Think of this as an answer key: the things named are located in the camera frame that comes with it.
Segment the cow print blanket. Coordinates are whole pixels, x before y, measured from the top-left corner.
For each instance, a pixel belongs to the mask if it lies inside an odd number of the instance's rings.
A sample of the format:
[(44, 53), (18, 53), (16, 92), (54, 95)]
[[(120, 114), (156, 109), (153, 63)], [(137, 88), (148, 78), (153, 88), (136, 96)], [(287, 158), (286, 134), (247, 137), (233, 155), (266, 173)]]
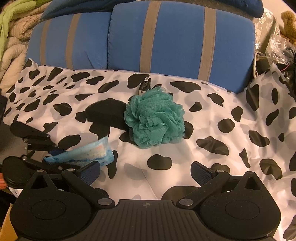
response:
[(159, 199), (193, 186), (194, 161), (232, 175), (255, 172), (281, 211), (276, 240), (295, 240), (295, 94), (276, 66), (241, 93), (200, 80), (68, 70), (27, 61), (8, 98), (4, 123), (45, 132), (62, 150), (103, 137), (114, 161), (93, 187), (119, 199)]

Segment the blue striped cushion right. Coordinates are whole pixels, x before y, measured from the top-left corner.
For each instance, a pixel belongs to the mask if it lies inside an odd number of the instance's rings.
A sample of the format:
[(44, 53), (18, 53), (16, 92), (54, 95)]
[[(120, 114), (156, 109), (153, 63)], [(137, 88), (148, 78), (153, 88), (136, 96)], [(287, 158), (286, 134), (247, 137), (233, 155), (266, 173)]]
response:
[(198, 79), (239, 93), (254, 58), (251, 20), (196, 4), (134, 1), (111, 13), (107, 66)]

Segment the small black box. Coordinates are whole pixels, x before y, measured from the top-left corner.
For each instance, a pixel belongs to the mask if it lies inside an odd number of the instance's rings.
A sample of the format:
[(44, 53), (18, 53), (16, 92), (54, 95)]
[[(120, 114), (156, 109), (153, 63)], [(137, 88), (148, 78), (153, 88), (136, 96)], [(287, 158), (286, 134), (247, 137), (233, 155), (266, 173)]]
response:
[(138, 95), (143, 95), (148, 90), (151, 89), (151, 78), (146, 77), (144, 81), (141, 82), (139, 89), (138, 89)]

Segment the black foam sponge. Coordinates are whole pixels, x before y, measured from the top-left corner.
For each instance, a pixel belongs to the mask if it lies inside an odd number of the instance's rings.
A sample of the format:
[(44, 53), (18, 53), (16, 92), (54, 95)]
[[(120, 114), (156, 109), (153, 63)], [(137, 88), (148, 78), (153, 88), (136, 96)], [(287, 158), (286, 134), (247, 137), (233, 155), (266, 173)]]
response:
[(97, 101), (85, 109), (89, 122), (128, 131), (129, 126), (124, 119), (125, 111), (126, 103), (113, 98)]

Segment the beige knitted blanket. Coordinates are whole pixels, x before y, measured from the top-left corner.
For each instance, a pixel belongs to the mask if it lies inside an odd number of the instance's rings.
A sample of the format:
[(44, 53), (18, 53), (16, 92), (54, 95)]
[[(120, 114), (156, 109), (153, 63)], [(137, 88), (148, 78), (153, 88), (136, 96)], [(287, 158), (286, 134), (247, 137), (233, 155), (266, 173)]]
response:
[[(14, 1), (9, 1), (4, 5), (1, 12), (12, 2)], [(40, 18), (49, 4), (50, 2), (27, 14), (18, 14), (16, 15), (17, 19), (9, 23), (9, 34), (1, 59), (2, 91), (7, 91), (17, 82), (19, 73), (22, 71), (26, 62), (25, 58), (33, 27), (40, 22)]]

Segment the teal bath loofah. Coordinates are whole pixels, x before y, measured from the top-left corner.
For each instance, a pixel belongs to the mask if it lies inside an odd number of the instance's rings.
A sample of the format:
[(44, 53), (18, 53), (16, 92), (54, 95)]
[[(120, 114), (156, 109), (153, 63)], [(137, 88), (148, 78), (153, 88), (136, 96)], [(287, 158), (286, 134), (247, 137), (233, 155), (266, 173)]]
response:
[(130, 137), (142, 149), (179, 143), (185, 135), (185, 111), (164, 88), (131, 97), (124, 112)]

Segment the blue striped cushion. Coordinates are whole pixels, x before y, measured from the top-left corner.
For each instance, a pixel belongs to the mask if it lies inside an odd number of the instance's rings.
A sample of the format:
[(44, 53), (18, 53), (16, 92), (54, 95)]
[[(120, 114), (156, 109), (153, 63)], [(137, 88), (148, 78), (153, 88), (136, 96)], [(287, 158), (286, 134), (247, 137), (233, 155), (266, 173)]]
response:
[(109, 12), (58, 16), (37, 24), (27, 59), (67, 69), (106, 69)]
[(254, 58), (251, 20), (196, 4), (134, 1), (111, 13), (107, 66), (198, 79), (239, 93)]

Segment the blue tissue pack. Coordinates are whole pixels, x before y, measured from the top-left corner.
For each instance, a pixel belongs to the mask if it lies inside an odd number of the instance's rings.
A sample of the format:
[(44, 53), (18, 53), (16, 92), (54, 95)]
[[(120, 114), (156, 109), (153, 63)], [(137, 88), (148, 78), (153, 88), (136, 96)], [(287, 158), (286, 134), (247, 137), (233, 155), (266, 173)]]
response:
[(96, 142), (85, 146), (63, 152), (56, 156), (45, 157), (47, 163), (73, 163), (74, 165), (84, 166), (92, 161), (97, 161), (100, 166), (105, 166), (114, 161), (114, 154), (105, 136)]

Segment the green quilt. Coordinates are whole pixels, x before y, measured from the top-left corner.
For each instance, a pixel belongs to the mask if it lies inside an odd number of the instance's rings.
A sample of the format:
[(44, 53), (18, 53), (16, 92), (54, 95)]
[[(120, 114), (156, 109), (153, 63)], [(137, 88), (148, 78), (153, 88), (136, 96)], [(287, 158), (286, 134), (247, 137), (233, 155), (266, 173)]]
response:
[(7, 5), (1, 12), (1, 59), (4, 53), (4, 47), (9, 34), (9, 23), (17, 19), (16, 15), (35, 11), (50, 1), (26, 1), (18, 0)]

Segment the blue striped cushion left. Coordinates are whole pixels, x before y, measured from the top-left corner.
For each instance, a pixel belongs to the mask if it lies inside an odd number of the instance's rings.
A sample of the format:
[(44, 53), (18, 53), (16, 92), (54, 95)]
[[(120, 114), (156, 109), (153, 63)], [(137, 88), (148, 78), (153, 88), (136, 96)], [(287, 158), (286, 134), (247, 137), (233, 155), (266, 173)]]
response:
[(67, 69), (106, 69), (109, 12), (58, 16), (37, 24), (27, 59)]

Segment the brown plush toy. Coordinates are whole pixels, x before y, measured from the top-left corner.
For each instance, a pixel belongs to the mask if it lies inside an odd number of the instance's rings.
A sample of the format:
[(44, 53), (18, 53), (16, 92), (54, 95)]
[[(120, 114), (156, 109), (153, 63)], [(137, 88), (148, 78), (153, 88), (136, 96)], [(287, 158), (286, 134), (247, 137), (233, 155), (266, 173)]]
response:
[(288, 37), (293, 43), (295, 43), (295, 15), (291, 11), (284, 11), (281, 13), (281, 19), (284, 24), (284, 35)]

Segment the cardboard box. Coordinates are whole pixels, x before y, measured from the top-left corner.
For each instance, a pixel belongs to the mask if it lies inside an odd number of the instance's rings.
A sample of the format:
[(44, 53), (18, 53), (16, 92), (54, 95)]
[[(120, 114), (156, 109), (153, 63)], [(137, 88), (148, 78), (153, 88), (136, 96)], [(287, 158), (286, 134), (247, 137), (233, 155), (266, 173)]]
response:
[(10, 220), (10, 212), (12, 207), (13, 207), (13, 204), (10, 204), (10, 207), (8, 208), (8, 211), (6, 213), (4, 222), (1, 226), (0, 241), (16, 241), (18, 239), (18, 236)]

